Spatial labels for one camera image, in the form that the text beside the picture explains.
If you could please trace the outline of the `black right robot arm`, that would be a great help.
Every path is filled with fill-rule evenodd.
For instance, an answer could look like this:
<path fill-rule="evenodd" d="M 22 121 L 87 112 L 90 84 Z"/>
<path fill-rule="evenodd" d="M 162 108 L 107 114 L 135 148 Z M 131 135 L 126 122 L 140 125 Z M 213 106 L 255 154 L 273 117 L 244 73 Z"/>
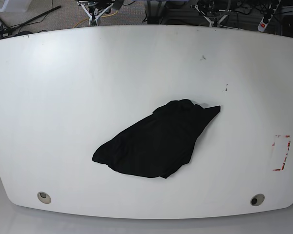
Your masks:
<path fill-rule="evenodd" d="M 88 16 L 89 26 L 99 26 L 101 18 L 107 16 L 112 11 L 114 1 L 113 0 L 78 0 L 77 5 L 81 6 L 82 9 Z"/>

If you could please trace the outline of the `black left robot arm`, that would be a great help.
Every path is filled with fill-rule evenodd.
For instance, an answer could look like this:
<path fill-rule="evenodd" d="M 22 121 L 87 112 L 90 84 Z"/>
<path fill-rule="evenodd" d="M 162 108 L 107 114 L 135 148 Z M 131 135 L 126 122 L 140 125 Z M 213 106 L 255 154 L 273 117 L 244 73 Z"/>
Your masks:
<path fill-rule="evenodd" d="M 223 27 L 229 18 L 232 0 L 198 0 L 190 7 L 195 9 L 209 24 L 209 27 Z"/>

